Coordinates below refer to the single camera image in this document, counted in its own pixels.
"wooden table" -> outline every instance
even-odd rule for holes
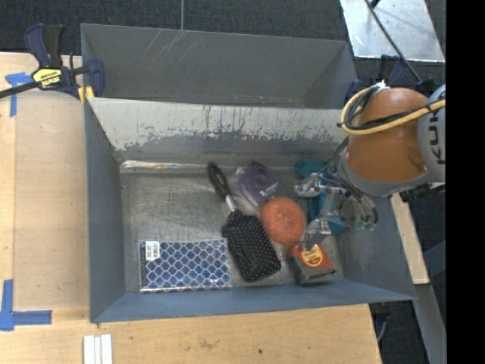
[[[36,67],[32,55],[0,53],[0,89]],[[116,364],[382,362],[365,304],[90,323],[82,105],[38,89],[17,101],[11,118],[11,99],[0,100],[0,283],[13,278],[14,309],[51,309],[52,324],[0,332],[0,362],[79,363],[88,334],[111,334]],[[413,279],[426,283],[408,208],[393,203]]]

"blue tape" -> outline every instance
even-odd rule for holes
[[[14,312],[14,281],[3,282],[2,310],[0,312],[0,331],[13,331],[15,326],[21,325],[50,325],[52,323],[51,310],[33,312]]]
[[[22,73],[7,74],[5,79],[8,81],[12,87],[17,85],[24,85],[25,83],[31,83],[32,77],[30,75]],[[17,114],[17,95],[14,94],[10,100],[10,117],[14,117]]]

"white label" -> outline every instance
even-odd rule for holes
[[[158,241],[145,242],[145,260],[151,262],[160,257],[160,243]]]

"gray bin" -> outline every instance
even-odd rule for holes
[[[256,284],[231,264],[230,289],[140,293],[139,241],[221,238],[228,210],[210,161],[230,182],[251,160],[270,166],[308,209],[292,192],[294,166],[329,159],[345,138],[336,124],[355,71],[345,42],[92,24],[81,33],[83,57],[100,58],[106,75],[85,107],[92,322],[415,297],[387,199],[373,232],[350,228],[326,245],[337,273],[325,285],[294,284],[277,248],[281,271]]]

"bin floor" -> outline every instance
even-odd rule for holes
[[[139,292],[139,242],[197,241],[221,239],[221,228],[229,214],[225,202],[216,194],[205,166],[181,165],[140,166],[122,168],[122,204],[124,210],[125,274],[127,292]],[[221,166],[233,191],[238,207],[245,213],[257,210],[241,196],[236,186],[235,167]],[[308,211],[307,199],[294,195],[293,185],[301,178],[293,167],[273,168],[286,187],[284,195],[294,199]],[[286,263],[286,250],[274,244],[282,262],[281,270],[268,278],[246,283],[229,255],[232,286],[294,284]],[[337,247],[333,238],[325,240],[324,248],[336,267],[332,280],[343,279]]]

